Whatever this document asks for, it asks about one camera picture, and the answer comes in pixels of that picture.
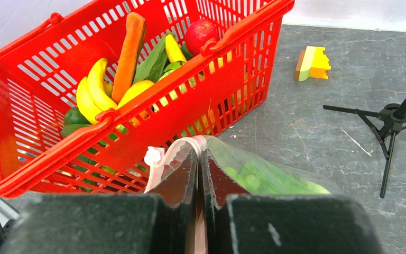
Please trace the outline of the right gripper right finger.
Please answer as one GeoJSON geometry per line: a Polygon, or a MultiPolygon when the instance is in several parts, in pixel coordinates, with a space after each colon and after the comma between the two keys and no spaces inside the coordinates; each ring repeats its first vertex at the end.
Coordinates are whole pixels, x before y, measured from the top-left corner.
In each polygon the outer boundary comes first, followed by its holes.
{"type": "Polygon", "coordinates": [[[383,253],[364,208],[344,195],[252,195],[201,155],[209,253],[383,253]]]}

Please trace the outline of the clear zip top bag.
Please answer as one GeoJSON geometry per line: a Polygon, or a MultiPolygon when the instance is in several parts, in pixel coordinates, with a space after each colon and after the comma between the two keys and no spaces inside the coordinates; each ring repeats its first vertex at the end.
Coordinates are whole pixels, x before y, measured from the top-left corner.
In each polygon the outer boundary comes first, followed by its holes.
{"type": "Polygon", "coordinates": [[[338,186],[326,177],[307,170],[269,162],[260,156],[235,148],[209,135],[185,137],[174,141],[169,149],[149,146],[144,157],[150,167],[145,191],[166,180],[177,167],[180,152],[194,150],[197,158],[209,150],[229,180],[252,194],[332,194],[338,186]]]}

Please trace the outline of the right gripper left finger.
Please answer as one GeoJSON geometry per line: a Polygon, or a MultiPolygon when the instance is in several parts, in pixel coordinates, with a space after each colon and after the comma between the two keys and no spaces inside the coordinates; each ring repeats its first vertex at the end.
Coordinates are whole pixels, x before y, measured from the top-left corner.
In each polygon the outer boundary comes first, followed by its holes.
{"type": "Polygon", "coordinates": [[[192,253],[197,154],[146,194],[42,195],[1,253],[192,253]]]}

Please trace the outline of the green grapes toy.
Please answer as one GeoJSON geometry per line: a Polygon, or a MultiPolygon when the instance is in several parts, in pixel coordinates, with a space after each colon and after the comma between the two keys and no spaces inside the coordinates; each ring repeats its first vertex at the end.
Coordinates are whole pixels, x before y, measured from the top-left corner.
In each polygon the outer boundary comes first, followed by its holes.
{"type": "Polygon", "coordinates": [[[298,185],[288,174],[276,171],[276,167],[258,166],[247,162],[242,168],[231,166],[222,170],[252,194],[291,194],[298,192],[298,185]]]}

